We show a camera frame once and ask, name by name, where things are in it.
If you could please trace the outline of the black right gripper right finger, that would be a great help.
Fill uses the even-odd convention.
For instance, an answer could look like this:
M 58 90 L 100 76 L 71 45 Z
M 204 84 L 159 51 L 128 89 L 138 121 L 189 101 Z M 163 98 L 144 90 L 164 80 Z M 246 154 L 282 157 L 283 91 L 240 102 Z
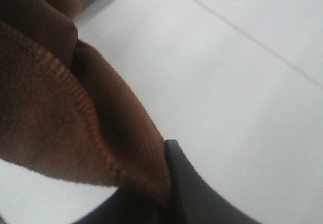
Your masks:
M 176 140 L 165 141 L 165 157 L 172 185 L 170 223 L 258 223 L 201 177 Z

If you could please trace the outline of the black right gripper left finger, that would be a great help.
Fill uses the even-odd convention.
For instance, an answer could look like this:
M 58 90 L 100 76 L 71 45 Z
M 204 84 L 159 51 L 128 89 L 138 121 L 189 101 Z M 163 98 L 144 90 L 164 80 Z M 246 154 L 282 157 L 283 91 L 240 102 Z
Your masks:
M 78 224 L 176 222 L 177 217 L 170 208 L 124 189 L 118 189 L 100 206 L 75 221 Z

